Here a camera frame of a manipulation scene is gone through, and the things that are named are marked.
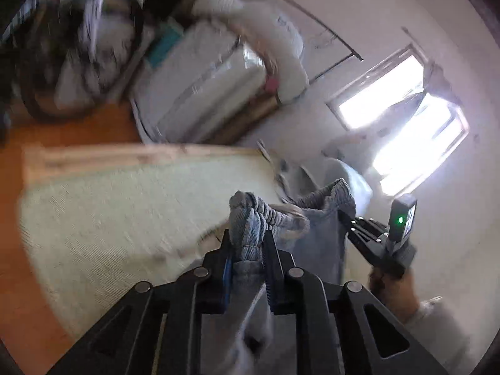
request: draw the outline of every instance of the human hand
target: human hand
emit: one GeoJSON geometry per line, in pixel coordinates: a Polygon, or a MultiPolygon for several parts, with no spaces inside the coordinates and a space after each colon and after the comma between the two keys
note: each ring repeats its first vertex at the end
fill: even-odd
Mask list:
{"type": "Polygon", "coordinates": [[[413,271],[408,269],[401,279],[373,267],[369,289],[401,323],[406,323],[420,307],[413,285],[413,271]]]}

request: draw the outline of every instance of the teal object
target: teal object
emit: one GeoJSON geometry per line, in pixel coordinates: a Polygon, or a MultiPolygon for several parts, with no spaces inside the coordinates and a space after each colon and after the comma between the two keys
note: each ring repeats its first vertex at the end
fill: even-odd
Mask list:
{"type": "Polygon", "coordinates": [[[183,33],[178,27],[167,24],[163,29],[162,38],[152,47],[147,54],[146,60],[152,69],[158,67],[163,62],[167,53],[180,41],[183,33]]]}

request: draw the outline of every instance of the person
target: person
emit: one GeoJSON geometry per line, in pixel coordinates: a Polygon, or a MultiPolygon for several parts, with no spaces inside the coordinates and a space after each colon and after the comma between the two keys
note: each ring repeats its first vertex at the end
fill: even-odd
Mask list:
{"type": "Polygon", "coordinates": [[[469,352],[468,337],[442,297],[419,301],[412,269],[397,279],[374,267],[369,275],[368,287],[450,375],[472,372],[474,362],[469,352]]]}

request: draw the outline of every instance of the small display screen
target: small display screen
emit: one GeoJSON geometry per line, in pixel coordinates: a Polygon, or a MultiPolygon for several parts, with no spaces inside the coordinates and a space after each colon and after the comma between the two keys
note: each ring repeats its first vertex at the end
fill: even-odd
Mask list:
{"type": "Polygon", "coordinates": [[[404,231],[403,231],[403,238],[406,237],[409,232],[412,230],[412,226],[413,226],[413,217],[415,216],[415,208],[416,208],[416,205],[413,206],[409,212],[408,212],[408,216],[406,218],[406,225],[404,226],[404,231]]]}

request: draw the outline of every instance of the triangular cutout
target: triangular cutout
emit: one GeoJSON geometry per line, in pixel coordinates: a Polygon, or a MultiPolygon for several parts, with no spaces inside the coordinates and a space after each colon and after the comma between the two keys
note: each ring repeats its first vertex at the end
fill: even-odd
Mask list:
{"type": "Polygon", "coordinates": [[[364,306],[364,314],[367,316],[378,353],[382,358],[388,358],[409,348],[408,340],[394,328],[373,304],[364,306]]]}
{"type": "Polygon", "coordinates": [[[132,314],[132,307],[123,308],[104,328],[93,341],[91,351],[113,358],[121,344],[128,321],[132,314]]]}

